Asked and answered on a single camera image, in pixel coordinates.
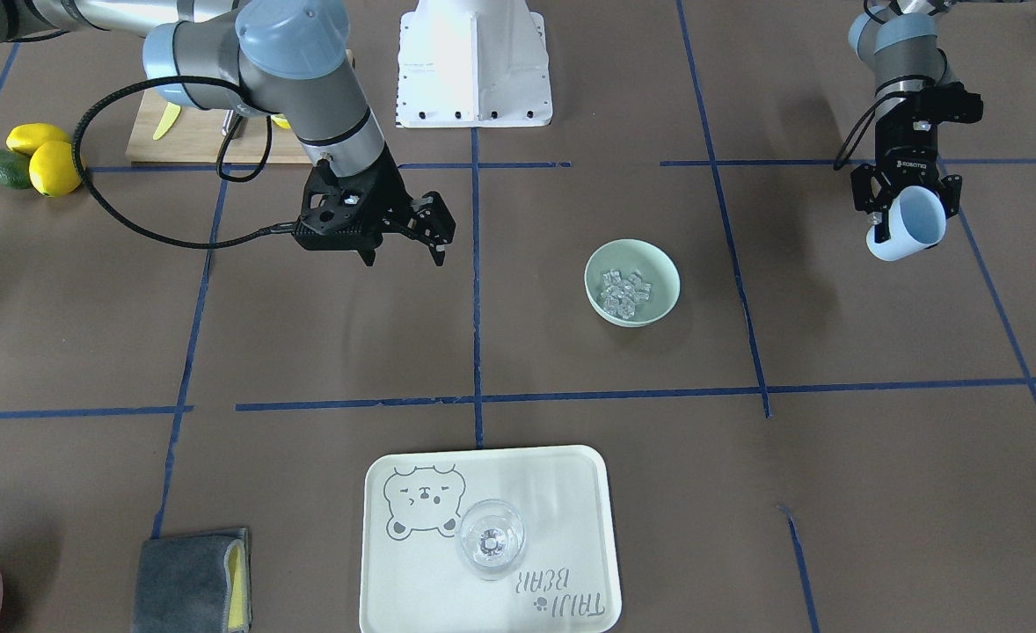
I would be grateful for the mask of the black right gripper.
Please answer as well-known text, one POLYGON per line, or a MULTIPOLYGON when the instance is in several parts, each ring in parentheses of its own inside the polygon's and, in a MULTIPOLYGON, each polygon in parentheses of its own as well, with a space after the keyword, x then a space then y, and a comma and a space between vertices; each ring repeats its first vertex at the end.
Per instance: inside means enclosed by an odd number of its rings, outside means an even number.
POLYGON ((339 177, 328 160, 318 160, 303 189, 294 239, 305 250, 357 251, 362 263, 373 267, 392 229, 384 223, 390 212, 400 213, 402 236, 425 244, 437 267, 445 264, 456 232, 447 201, 436 191, 410 196, 388 147, 353 176, 339 177))

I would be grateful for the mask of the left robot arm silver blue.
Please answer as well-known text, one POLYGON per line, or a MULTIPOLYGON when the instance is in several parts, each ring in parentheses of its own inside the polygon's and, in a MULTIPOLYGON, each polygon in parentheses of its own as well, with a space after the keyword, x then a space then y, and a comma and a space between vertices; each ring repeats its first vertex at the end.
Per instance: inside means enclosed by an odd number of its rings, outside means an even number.
POLYGON ((948 220, 959 212, 963 180, 941 175, 939 131, 983 117, 983 98, 965 88, 938 44, 938 18, 952 5, 865 1, 848 32, 875 88, 833 168, 843 168, 861 136, 873 132, 873 161, 852 169, 851 195, 871 222, 869 251, 888 263, 943 241, 948 220))

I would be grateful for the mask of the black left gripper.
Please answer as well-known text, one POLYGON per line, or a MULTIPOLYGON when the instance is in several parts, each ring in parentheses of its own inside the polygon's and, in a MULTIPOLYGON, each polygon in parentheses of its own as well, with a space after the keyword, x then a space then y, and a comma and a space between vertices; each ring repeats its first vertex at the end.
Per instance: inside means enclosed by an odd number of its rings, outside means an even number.
POLYGON ((921 90, 892 90, 880 96, 863 122, 875 124, 875 162, 852 170, 850 185, 857 211, 867 215, 872 241, 889 239, 888 208, 908 186, 936 193, 945 219, 960 213, 965 180, 941 175, 938 134, 941 124, 975 124, 983 119, 984 100, 965 84, 925 85, 921 90))

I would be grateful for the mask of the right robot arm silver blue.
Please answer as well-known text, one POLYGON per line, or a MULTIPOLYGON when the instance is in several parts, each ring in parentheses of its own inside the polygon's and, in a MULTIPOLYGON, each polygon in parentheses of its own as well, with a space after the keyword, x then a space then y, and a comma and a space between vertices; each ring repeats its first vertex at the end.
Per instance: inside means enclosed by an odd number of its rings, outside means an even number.
POLYGON ((456 222, 440 193, 416 198, 406 191, 347 55, 350 23, 340 1, 0 1, 0 44, 85 29, 143 40, 147 79, 92 105, 65 145, 81 186, 124 227, 163 244, 200 248, 130 221, 84 168, 81 144, 100 112, 156 90, 168 103, 200 111, 285 117, 310 160, 295 221, 206 249, 288 234, 305 250, 353 251, 372 265, 386 234, 401 234, 444 264, 456 222))

